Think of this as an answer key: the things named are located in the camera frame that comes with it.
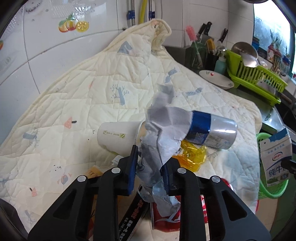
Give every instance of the white plate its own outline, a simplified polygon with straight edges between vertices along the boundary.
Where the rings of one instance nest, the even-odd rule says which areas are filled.
[[[214,71],[202,70],[200,71],[200,76],[224,90],[228,90],[234,86],[232,80]]]

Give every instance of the yellow plastic wrapper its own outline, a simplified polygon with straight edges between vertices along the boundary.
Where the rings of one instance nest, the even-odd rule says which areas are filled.
[[[178,159],[180,166],[192,172],[197,172],[200,166],[205,162],[207,156],[207,147],[197,148],[189,141],[181,141],[182,153],[173,156]]]

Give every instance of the wall tile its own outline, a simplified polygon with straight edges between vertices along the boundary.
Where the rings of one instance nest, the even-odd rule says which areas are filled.
[[[89,22],[89,29],[85,32],[78,32],[76,29],[60,32],[59,22],[65,20],[73,12],[73,4],[54,5],[56,2],[29,0],[25,4],[24,34],[29,59],[58,44],[78,37],[118,30],[116,0],[93,0],[91,1],[92,11],[75,15],[79,21]]]
[[[228,39],[231,43],[252,43],[254,22],[239,15],[229,13]]]
[[[234,45],[234,43],[231,43],[231,42],[229,42],[229,41],[226,42],[226,48],[227,48],[227,49],[230,49],[230,50],[231,50],[231,48],[232,48],[233,45]]]
[[[161,2],[159,0],[155,1],[155,9],[154,9],[154,6],[152,4],[152,10],[155,11],[155,18],[161,19]]]
[[[254,22],[254,5],[243,0],[229,0],[229,12]]]
[[[182,45],[182,30],[172,30],[172,34],[166,38],[164,46],[181,47]]]
[[[186,26],[190,24],[190,2],[189,0],[183,1],[183,26],[182,30],[184,31]]]
[[[190,3],[228,11],[228,0],[190,0]]]
[[[70,68],[102,51],[117,35],[118,30],[92,34],[58,45],[31,59],[29,64],[39,91],[45,91]]]
[[[182,1],[162,0],[163,20],[168,23],[171,29],[182,30]]]
[[[192,44],[192,42],[190,41],[186,31],[183,31],[183,34],[182,34],[182,47],[189,46],[191,44]]]
[[[16,13],[0,42],[0,84],[27,59],[24,32],[23,32],[23,7]]]
[[[228,28],[228,12],[212,7],[190,5],[190,24],[198,32],[203,23],[212,22],[209,36],[218,40],[225,28]]]
[[[0,144],[38,95],[28,63],[0,85]]]
[[[117,12],[118,12],[118,28],[129,28],[131,26],[131,21],[127,20],[127,13],[131,6],[131,0],[117,0]],[[135,17],[136,24],[139,24],[139,16],[141,11],[142,1],[135,0]]]

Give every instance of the quilted blanket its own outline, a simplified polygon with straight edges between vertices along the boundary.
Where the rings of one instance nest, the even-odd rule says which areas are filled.
[[[163,20],[125,30],[57,79],[17,121],[0,147],[0,198],[16,208],[27,231],[78,175],[110,164],[115,155],[98,145],[98,128],[106,121],[143,120],[159,84],[174,87],[172,106],[237,122],[233,146],[208,148],[196,174],[225,178],[255,211],[260,112],[174,61],[162,46],[170,34]]]

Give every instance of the green dish rack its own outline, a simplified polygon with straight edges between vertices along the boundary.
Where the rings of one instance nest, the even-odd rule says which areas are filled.
[[[257,137],[257,144],[258,144],[258,149],[259,149],[259,154],[260,154],[259,142],[271,137],[271,135],[262,132],[262,133],[257,134],[256,137]],[[272,198],[272,199],[279,198],[285,192],[285,190],[288,186],[288,182],[289,182],[289,180],[286,180],[280,184],[277,184],[277,185],[274,185],[271,187],[267,187],[264,168],[263,168],[263,165],[260,161],[260,183],[259,183],[258,199],[263,199],[266,197]]]
[[[281,103],[281,99],[279,97],[276,97],[275,95],[256,85],[256,83],[261,78],[264,78],[267,79],[271,86],[274,87],[278,92],[283,93],[287,83],[278,77],[274,72],[265,69],[262,66],[258,66],[256,68],[245,67],[242,57],[230,50],[227,50],[226,52],[226,59],[227,72],[234,82],[235,88],[237,88],[239,85],[242,85],[266,98],[271,106]]]

